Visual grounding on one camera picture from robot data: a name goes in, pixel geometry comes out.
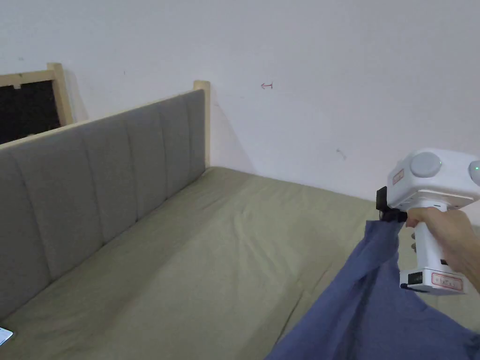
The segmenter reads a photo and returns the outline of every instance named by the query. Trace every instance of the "white wall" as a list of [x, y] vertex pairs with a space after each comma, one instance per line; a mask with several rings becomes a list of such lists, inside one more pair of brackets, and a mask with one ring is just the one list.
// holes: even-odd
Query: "white wall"
[[373, 199], [413, 149], [480, 155], [479, 19], [474, 1], [17, 0], [0, 73], [61, 62], [77, 121], [210, 80], [214, 165]]

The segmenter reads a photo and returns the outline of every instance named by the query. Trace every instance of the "sticker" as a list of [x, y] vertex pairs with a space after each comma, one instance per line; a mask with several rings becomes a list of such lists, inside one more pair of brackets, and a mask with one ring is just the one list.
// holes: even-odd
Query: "sticker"
[[432, 284], [441, 286], [443, 288], [463, 291], [463, 281], [457, 277], [432, 273]]
[[393, 177], [393, 184], [395, 185], [397, 182], [403, 179], [403, 175], [405, 172], [401, 169], [394, 177]]

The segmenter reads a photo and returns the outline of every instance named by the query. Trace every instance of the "headboard panel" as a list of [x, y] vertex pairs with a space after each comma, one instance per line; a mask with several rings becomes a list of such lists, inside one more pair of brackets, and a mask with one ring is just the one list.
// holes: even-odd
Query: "headboard panel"
[[203, 173], [200, 83], [0, 146], [0, 319]]

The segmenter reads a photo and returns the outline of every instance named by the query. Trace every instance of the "smartphone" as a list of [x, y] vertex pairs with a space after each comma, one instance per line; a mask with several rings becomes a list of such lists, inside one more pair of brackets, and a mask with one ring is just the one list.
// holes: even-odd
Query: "smartphone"
[[5, 341], [10, 339], [12, 337], [12, 335], [13, 335], [13, 332], [11, 332], [10, 330], [7, 330], [7, 329], [4, 329], [4, 328], [0, 327], [0, 346]]

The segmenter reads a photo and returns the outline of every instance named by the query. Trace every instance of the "blue cloth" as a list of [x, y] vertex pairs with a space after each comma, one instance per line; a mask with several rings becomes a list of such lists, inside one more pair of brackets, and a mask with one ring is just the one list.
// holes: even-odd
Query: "blue cloth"
[[267, 359], [480, 359], [479, 335], [399, 287], [402, 225], [367, 222], [344, 267]]

